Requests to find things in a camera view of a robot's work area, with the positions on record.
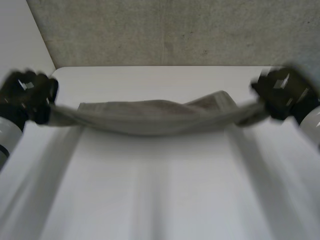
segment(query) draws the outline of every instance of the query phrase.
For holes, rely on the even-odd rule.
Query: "concrete wall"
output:
[[[318,0],[27,0],[57,68],[275,65],[316,72]]]

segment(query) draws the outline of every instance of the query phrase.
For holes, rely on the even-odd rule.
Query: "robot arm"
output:
[[[251,86],[273,119],[284,121],[294,117],[302,132],[319,148],[319,93],[310,78],[297,68],[284,67],[262,73]]]
[[[13,72],[0,89],[0,171],[19,142],[28,120],[45,124],[58,82],[40,73]]]

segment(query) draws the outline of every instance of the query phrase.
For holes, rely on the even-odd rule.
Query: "gray cloth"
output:
[[[268,114],[262,103],[238,107],[225,91],[180,104],[166,100],[81,103],[78,110],[51,105],[50,126],[83,125],[116,133],[164,136],[250,126]]]

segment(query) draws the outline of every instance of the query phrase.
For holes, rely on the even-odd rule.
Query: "white wall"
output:
[[[55,66],[25,0],[0,1],[0,80],[11,70],[47,75]]]

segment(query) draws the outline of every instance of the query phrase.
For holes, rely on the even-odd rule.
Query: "white table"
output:
[[[254,99],[266,67],[64,67],[57,104],[225,90]],[[133,137],[28,124],[0,175],[0,239],[319,239],[320,155],[290,120]]]

